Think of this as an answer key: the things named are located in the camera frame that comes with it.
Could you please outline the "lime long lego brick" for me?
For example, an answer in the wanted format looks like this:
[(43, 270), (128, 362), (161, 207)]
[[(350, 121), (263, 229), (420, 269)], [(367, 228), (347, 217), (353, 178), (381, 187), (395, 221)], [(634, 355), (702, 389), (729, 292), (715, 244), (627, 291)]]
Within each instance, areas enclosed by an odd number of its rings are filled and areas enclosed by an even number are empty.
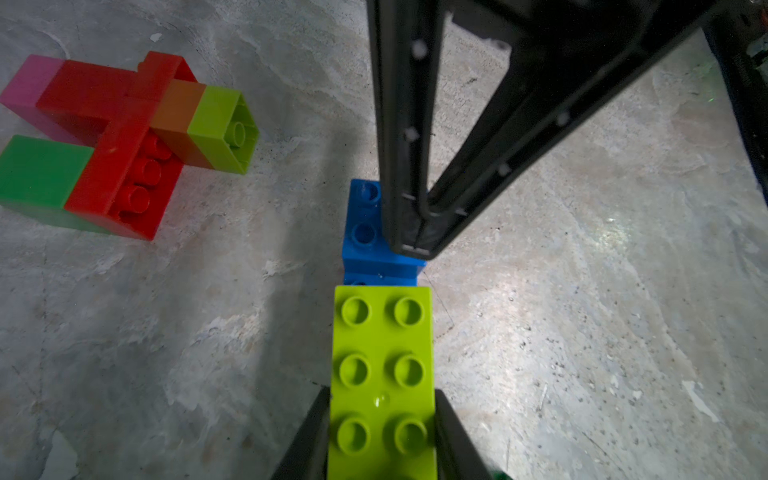
[(435, 479), (432, 294), (335, 290), (330, 479)]

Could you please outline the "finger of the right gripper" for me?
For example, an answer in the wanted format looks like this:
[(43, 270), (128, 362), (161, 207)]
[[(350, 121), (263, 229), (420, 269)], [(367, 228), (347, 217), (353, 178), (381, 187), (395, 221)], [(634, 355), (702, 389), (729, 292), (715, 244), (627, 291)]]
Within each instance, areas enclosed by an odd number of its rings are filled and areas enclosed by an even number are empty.
[(423, 207), (436, 258), (530, 165), (719, 12), (717, 1), (456, 1), (452, 20), (509, 47), (507, 71)]
[(384, 236), (398, 254), (434, 258), (427, 179), (447, 3), (368, 1), (366, 7)]

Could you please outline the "lime small lego brick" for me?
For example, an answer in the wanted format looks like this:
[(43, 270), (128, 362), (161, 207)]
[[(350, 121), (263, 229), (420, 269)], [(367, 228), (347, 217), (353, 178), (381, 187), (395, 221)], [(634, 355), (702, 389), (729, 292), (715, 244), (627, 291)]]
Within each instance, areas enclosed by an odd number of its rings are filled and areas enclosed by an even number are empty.
[(187, 133), (212, 168), (245, 175), (259, 130), (238, 90), (205, 87)]

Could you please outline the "orange lego brick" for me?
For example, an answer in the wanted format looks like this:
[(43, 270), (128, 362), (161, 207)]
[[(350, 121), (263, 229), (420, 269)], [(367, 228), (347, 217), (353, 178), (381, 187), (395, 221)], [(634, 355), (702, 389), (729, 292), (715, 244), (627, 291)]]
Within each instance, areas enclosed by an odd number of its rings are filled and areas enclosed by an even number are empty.
[(157, 107), (151, 128), (184, 164), (212, 169), (187, 132), (205, 88), (200, 83), (172, 80)]

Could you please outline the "pink lego brick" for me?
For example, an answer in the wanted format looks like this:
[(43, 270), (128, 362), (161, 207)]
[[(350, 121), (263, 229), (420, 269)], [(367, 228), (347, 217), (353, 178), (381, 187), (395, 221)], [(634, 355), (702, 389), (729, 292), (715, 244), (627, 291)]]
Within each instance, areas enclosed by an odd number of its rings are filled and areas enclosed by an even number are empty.
[(82, 142), (39, 111), (37, 101), (61, 69), (64, 61), (29, 55), (1, 93), (1, 104), (50, 139), (82, 145)]

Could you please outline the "blue lego brick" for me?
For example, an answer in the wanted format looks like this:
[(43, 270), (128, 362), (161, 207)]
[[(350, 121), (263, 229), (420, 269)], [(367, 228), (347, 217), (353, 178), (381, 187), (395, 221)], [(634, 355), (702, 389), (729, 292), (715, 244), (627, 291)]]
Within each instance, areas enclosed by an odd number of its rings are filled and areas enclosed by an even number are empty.
[(418, 285), (427, 262), (396, 254), (384, 237), (378, 181), (352, 179), (342, 248), (344, 285)]

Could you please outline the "long red lego brick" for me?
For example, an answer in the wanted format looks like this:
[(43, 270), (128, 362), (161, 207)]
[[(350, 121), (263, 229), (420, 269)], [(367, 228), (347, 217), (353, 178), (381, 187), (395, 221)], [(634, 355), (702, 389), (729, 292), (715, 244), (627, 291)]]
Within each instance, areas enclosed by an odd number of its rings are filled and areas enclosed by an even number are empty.
[(136, 71), (62, 64), (36, 107), (93, 150), (66, 211), (113, 234), (154, 239), (183, 163), (151, 122), (172, 81), (194, 78), (182, 57), (155, 51)]

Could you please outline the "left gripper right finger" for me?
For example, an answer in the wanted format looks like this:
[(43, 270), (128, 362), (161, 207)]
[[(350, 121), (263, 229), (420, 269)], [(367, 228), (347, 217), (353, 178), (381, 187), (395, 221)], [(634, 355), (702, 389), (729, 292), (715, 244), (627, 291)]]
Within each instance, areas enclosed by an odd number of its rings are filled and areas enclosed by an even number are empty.
[(440, 389), (435, 390), (435, 444), (439, 479), (492, 479), (447, 396)]

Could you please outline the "dark green lego brick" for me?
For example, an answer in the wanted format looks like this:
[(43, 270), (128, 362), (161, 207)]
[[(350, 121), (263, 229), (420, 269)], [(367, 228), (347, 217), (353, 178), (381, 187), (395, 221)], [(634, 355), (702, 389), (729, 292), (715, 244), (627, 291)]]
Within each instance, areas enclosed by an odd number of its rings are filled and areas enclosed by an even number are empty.
[(1, 205), (41, 223), (106, 234), (65, 209), (94, 149), (13, 136), (1, 153)]

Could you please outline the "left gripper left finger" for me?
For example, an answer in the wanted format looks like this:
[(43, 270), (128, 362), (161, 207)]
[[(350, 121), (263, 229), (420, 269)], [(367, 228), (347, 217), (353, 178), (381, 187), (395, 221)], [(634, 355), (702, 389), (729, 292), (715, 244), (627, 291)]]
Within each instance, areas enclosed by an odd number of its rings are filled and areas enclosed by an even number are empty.
[(272, 474), (272, 480), (327, 478), (330, 398), (330, 388), (322, 387), (288, 450)]

